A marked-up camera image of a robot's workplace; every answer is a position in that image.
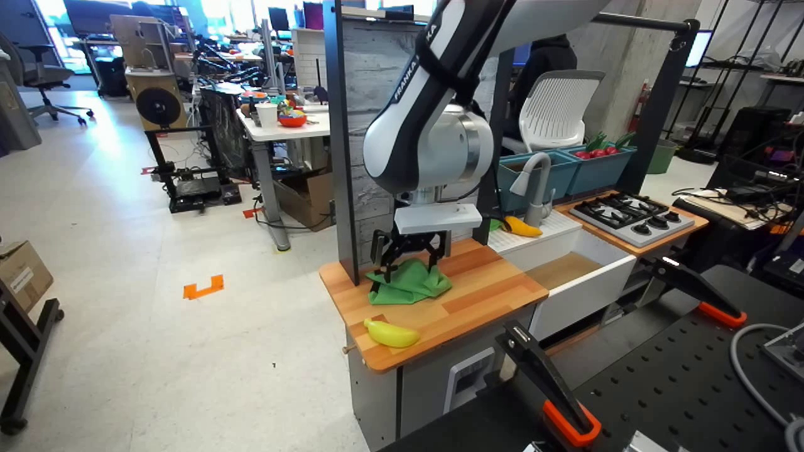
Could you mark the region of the cardboard box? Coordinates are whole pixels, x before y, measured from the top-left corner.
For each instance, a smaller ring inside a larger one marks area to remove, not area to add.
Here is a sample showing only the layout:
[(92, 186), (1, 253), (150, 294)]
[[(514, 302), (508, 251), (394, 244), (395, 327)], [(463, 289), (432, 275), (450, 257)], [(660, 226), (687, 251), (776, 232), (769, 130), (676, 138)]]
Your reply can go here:
[(333, 172), (322, 169), (273, 181), (282, 212), (318, 232), (333, 226)]
[(0, 288), (24, 311), (31, 312), (53, 283), (31, 241), (0, 245)]

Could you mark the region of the black metal shelf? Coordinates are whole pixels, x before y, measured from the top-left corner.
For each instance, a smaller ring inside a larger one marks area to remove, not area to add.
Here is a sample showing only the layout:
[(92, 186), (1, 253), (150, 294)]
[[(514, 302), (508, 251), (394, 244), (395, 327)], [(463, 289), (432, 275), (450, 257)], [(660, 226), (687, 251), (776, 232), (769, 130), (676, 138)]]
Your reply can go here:
[(695, 17), (707, 38), (666, 133), (679, 158), (712, 165), (741, 109), (804, 110), (804, 0), (700, 0)]

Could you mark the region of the green towel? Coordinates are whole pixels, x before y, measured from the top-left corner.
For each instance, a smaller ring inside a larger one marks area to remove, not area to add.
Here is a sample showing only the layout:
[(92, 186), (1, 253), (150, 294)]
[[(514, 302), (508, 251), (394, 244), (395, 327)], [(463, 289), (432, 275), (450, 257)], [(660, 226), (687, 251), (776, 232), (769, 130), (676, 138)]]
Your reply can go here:
[(411, 258), (393, 269), (390, 280), (379, 270), (368, 272), (371, 281), (368, 295), (371, 305), (413, 305), (426, 299), (436, 299), (453, 288), (438, 266), (428, 266), (423, 261)]

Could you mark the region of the grey toy tap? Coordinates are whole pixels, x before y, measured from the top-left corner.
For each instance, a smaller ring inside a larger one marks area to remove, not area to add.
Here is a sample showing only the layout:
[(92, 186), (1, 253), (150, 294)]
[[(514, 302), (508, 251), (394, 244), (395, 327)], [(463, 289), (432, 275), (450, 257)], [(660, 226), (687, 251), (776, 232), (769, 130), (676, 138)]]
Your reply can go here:
[[(534, 228), (539, 228), (553, 210), (555, 190), (551, 190), (550, 198), (545, 203), (546, 182), (548, 182), (551, 167), (551, 157), (546, 152), (533, 153), (509, 188), (511, 193), (528, 199), (524, 222)], [(532, 174), (537, 168), (540, 170), (539, 180), (535, 183), (535, 189), (532, 190), (531, 195), (528, 195), (529, 186), (532, 185)]]

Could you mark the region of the grey toy stove burner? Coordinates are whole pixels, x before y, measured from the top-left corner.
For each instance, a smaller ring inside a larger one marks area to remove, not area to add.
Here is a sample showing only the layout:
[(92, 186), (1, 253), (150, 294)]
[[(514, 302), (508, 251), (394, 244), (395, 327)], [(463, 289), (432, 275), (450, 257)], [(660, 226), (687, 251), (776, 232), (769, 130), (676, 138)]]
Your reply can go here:
[(694, 226), (695, 221), (692, 218), (679, 214), (680, 223), (668, 222), (669, 229), (658, 229), (652, 237), (640, 237), (631, 231), (632, 225), (646, 222), (647, 218), (663, 217), (669, 211), (671, 211), (669, 206), (645, 196), (614, 193), (575, 204), (569, 210), (569, 214), (635, 248), (645, 248), (649, 244), (654, 244)]

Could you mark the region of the black 3d printer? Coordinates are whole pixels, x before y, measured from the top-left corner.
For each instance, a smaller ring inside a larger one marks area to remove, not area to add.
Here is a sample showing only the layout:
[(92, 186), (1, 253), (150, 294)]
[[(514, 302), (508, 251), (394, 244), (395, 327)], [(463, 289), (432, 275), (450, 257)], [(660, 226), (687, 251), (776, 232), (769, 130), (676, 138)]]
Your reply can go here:
[[(179, 166), (179, 163), (166, 159), (159, 137), (178, 132), (197, 132), (206, 153), (207, 166)], [(241, 189), (227, 174), (221, 158), (215, 134), (210, 126), (162, 128), (159, 131), (146, 131), (144, 136), (155, 160), (153, 167), (143, 169), (144, 175), (151, 176), (168, 195), (168, 209), (171, 213), (198, 211), (204, 212), (212, 205), (232, 205), (243, 201)]]

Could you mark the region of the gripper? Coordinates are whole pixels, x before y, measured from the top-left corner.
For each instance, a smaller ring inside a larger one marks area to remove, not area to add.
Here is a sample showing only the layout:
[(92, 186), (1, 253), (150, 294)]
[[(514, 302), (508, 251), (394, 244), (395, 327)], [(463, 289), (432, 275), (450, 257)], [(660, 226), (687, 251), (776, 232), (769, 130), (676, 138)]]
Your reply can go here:
[(402, 234), (399, 230), (385, 232), (374, 230), (371, 241), (371, 262), (377, 267), (374, 275), (380, 280), (371, 284), (370, 294), (378, 294), (382, 283), (390, 283), (391, 275), (397, 268), (394, 261), (400, 256), (399, 248), (422, 248), (426, 252), (428, 270), (437, 267), (439, 260), (450, 255), (452, 232), (420, 232), (419, 234)]

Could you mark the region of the heap of toy vegetables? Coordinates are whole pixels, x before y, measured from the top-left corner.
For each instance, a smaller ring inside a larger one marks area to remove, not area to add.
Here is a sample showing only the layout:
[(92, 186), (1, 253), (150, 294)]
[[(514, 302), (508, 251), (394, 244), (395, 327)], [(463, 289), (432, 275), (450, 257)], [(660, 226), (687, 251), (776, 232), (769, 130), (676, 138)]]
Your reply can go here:
[(618, 154), (631, 143), (635, 135), (636, 133), (631, 131), (622, 135), (615, 141), (609, 141), (607, 134), (598, 132), (598, 134), (586, 143), (580, 151), (574, 151), (570, 154), (583, 160)]

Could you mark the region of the green bin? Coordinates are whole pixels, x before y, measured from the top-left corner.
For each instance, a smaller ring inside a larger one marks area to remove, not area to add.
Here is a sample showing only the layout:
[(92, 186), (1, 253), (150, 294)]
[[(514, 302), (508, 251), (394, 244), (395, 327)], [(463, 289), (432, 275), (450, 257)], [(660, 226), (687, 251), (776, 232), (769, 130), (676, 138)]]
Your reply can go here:
[(660, 139), (657, 142), (651, 163), (647, 168), (647, 175), (660, 175), (668, 171), (678, 144), (672, 140)]

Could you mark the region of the teal storage bin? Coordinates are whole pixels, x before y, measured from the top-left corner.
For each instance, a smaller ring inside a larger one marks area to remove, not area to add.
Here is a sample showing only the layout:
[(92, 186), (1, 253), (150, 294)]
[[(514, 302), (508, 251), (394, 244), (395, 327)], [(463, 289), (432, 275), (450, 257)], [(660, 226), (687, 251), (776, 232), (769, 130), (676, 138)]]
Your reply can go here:
[[(567, 189), (572, 177), (574, 177), (578, 164), (572, 162), (568, 155), (559, 151), (548, 151), (546, 153), (551, 157), (552, 163), (549, 179), (546, 182), (545, 202), (548, 202), (551, 190), (555, 190), (553, 201), (565, 198), (568, 195)], [(511, 193), (509, 188), (529, 158), (530, 156), (527, 154), (518, 154), (505, 156), (501, 159), (497, 169), (497, 182), (499, 182), (501, 192), (502, 209), (506, 213), (525, 213), (528, 208), (528, 199)], [(538, 168), (534, 169), (531, 179), (532, 185), (529, 186), (528, 195), (531, 195), (533, 189), (535, 189), (539, 174), (540, 170)]]
[(636, 152), (634, 146), (628, 146), (620, 153), (602, 158), (583, 160), (571, 155), (571, 152), (580, 151), (583, 146), (558, 149), (562, 154), (568, 155), (572, 162), (578, 164), (574, 177), (569, 183), (567, 194), (574, 196), (603, 188), (612, 188), (619, 180), (626, 164)]

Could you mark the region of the white toy sink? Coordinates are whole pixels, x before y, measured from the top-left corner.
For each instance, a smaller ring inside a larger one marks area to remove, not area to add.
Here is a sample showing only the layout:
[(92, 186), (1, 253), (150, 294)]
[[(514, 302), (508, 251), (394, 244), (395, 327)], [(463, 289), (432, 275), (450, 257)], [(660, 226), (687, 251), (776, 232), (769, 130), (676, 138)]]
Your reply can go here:
[(488, 246), (549, 291), (530, 321), (537, 340), (595, 314), (617, 300), (635, 256), (586, 231), (581, 223), (552, 212), (539, 237), (490, 232)]

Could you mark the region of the fire extinguisher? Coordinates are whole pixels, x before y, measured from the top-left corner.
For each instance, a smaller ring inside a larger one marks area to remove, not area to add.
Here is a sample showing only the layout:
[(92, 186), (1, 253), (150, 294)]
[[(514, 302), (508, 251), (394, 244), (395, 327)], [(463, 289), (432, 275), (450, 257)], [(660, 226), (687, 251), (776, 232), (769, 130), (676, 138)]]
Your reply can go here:
[(649, 96), (651, 95), (651, 88), (651, 81), (649, 81), (649, 79), (645, 79), (641, 85), (641, 90), (634, 106), (634, 112), (627, 127), (628, 132), (637, 131), (638, 123), (641, 118), (641, 112), (645, 108), (647, 100), (649, 100)]

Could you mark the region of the monitor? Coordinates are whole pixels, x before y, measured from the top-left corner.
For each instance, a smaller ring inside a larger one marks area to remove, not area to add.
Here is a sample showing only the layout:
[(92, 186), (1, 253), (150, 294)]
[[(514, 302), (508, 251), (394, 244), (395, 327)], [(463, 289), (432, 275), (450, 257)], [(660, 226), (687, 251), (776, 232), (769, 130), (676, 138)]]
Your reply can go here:
[(692, 44), (690, 45), (690, 52), (687, 55), (685, 68), (697, 68), (701, 61), (704, 59), (707, 48), (712, 39), (714, 32), (712, 30), (700, 30), (695, 35)]

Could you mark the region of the yellow toy banana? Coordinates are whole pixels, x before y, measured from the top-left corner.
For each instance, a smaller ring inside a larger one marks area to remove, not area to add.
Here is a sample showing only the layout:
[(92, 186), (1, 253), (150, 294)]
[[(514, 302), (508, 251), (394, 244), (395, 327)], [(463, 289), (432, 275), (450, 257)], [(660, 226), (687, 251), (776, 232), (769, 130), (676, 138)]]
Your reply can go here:
[(410, 347), (420, 340), (418, 331), (396, 326), (387, 321), (364, 320), (364, 327), (372, 340), (386, 347)]

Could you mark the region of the toy kitchen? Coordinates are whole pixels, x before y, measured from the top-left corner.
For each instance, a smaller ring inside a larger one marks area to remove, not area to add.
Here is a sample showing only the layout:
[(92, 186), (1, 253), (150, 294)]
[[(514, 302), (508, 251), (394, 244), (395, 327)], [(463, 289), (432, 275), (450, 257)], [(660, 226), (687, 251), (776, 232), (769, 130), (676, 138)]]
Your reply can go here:
[[(533, 313), (537, 303), (545, 300), (546, 289), (488, 246), (490, 222), (483, 218), (477, 228), (454, 230), (450, 255), (437, 264), (440, 271), (450, 278), (451, 290), (439, 298), (413, 305), (371, 305), (368, 300), (371, 281), (366, 278), (368, 266), (359, 255), (358, 228), (361, 222), (354, 206), (344, 14), (342, 0), (325, 0), (323, 20), (339, 261), (325, 264), (320, 269), (320, 277), (344, 321), (345, 336), (356, 346), (356, 350), (349, 353), (350, 377), (356, 381), (351, 392), (354, 417), (370, 452), (380, 452), (406, 434), (439, 418), (442, 412), (435, 403), (443, 401), (446, 390), (446, 383), (440, 377), (453, 365), (452, 358), (484, 351), (486, 346), (482, 341), (491, 337), (506, 320), (522, 320), (525, 315)], [(417, 35), (430, 18), (425, 24), (413, 19), (406, 22), (382, 19), (369, 23), (371, 38), (377, 37), (385, 28), (391, 28), (392, 32), (397, 32), (400, 26), (413, 28), (413, 47), (400, 75), (413, 56)], [(672, 31), (675, 37), (671, 51), (680, 51), (683, 41), (691, 40), (700, 28), (700, 23), (693, 18), (671, 22), (606, 13), (605, 9), (589, 23)], [(510, 74), (514, 49), (488, 58), (499, 60), (496, 81), (500, 85)], [(398, 81), (378, 114), (387, 105)], [(491, 117), (486, 118), (494, 135), (491, 168), (479, 184), (468, 182), (445, 186), (440, 191), (442, 202), (474, 204), (480, 213), (482, 209), (491, 208), (494, 195), (492, 166), (499, 162), (502, 140), (502, 107), (502, 101), (495, 100)], [(410, 201), (426, 200), (425, 192), (392, 195), (370, 179), (373, 192), (389, 203), (387, 212), (380, 217), (379, 230), (390, 232), (393, 229), (397, 208), (407, 206)], [(386, 347), (371, 339), (364, 320), (387, 321), (418, 331), (420, 340), (410, 347)]]

